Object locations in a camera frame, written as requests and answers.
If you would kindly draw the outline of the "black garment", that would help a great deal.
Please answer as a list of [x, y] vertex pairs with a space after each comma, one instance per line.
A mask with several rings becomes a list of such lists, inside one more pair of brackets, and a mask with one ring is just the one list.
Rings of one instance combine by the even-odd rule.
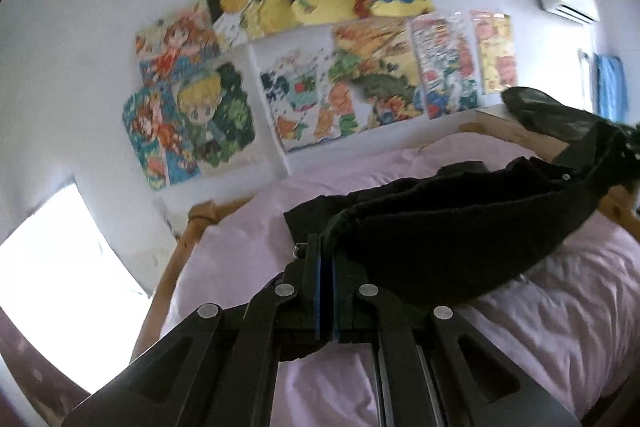
[[639, 180], [639, 133], [598, 122], [552, 161], [518, 157], [491, 171], [468, 160], [288, 210], [295, 243], [346, 261], [403, 303], [455, 307], [527, 271], [597, 210], [610, 188]]

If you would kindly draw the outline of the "pink bed sheet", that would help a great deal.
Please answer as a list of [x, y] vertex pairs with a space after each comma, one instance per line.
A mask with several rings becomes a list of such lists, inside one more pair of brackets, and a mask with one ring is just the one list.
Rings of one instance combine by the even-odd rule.
[[[246, 303], [293, 258], [285, 213], [319, 195], [348, 194], [440, 167], [479, 160], [491, 170], [523, 147], [459, 133], [424, 148], [391, 150], [273, 183], [206, 230], [186, 262], [164, 329], [202, 303]], [[543, 262], [460, 308], [464, 316], [563, 407], [584, 416], [639, 361], [639, 245], [596, 213]], [[333, 345], [279, 367], [276, 426], [373, 426], [378, 421], [371, 352]]]

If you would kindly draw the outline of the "anime characters painting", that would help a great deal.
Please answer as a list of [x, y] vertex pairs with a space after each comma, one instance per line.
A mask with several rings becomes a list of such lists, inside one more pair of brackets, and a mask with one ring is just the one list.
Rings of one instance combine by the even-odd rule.
[[122, 123], [153, 191], [258, 161], [262, 146], [242, 72], [207, 62], [128, 98]]

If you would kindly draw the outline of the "dark green jacket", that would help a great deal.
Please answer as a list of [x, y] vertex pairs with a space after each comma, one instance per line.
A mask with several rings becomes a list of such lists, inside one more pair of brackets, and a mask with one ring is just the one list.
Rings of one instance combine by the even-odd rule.
[[501, 93], [501, 100], [526, 130], [567, 144], [555, 164], [578, 168], [596, 165], [608, 155], [639, 158], [638, 126], [616, 124], [534, 88], [511, 87]]

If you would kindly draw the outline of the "fish and flowers drawing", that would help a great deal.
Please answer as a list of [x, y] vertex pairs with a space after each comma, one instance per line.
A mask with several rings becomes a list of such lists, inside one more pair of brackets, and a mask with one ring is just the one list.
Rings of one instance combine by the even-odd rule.
[[280, 53], [260, 68], [262, 91], [283, 150], [311, 147], [366, 130], [372, 105], [338, 68], [332, 48]]

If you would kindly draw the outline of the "yellow landscape painting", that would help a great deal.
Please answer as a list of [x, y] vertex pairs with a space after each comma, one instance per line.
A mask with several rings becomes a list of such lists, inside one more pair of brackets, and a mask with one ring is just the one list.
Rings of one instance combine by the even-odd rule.
[[335, 25], [329, 80], [348, 89], [360, 129], [424, 114], [420, 67], [401, 18]]

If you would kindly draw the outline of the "red haired girl drawing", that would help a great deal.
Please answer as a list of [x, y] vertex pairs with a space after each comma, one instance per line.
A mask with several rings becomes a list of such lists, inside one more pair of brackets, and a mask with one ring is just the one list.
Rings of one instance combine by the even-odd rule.
[[219, 55], [205, 2], [170, 12], [134, 37], [134, 52], [145, 86], [178, 81]]

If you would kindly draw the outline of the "blue curtain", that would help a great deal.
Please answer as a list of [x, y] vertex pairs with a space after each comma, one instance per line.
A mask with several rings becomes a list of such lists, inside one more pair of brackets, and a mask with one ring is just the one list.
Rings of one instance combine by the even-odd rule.
[[614, 122], [628, 116], [627, 83], [623, 62], [618, 56], [594, 56], [596, 63], [597, 113]]

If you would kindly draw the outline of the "colourful 2024 drawing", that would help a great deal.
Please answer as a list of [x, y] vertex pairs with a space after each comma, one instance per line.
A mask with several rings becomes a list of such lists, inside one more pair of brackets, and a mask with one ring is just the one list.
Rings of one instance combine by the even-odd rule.
[[475, 66], [460, 15], [420, 16], [410, 22], [410, 31], [428, 117], [476, 109], [480, 98]]

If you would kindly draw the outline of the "orange yellow pink drawing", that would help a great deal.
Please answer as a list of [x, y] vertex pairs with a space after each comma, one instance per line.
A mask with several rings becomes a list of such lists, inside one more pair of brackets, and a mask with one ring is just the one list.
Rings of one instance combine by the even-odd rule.
[[518, 84], [511, 17], [472, 11], [484, 95], [501, 93]]

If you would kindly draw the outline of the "wooden bed frame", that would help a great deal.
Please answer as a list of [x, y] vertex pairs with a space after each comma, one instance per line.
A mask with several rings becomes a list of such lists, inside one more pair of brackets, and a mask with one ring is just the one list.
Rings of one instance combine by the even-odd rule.
[[[416, 150], [428, 150], [432, 145], [445, 141], [452, 136], [488, 135], [502, 143], [512, 143], [530, 150], [544, 160], [552, 160], [566, 150], [568, 143], [552, 135], [537, 133], [524, 127], [502, 105], [474, 110], [471, 117], [462, 119], [462, 124], [452, 127], [450, 124], [443, 132], [431, 134], [421, 141]], [[188, 212], [186, 228], [178, 239], [168, 265], [160, 277], [154, 291], [151, 308], [146, 314], [132, 355], [137, 357], [156, 343], [169, 312], [180, 274], [192, 255], [193, 249], [201, 243], [202, 236], [209, 228], [218, 228], [235, 211], [246, 205], [260, 194], [250, 190], [241, 197], [228, 202], [206, 200], [194, 205]], [[614, 186], [599, 205], [600, 211], [611, 221], [625, 228], [632, 236], [639, 236], [639, 184]]]

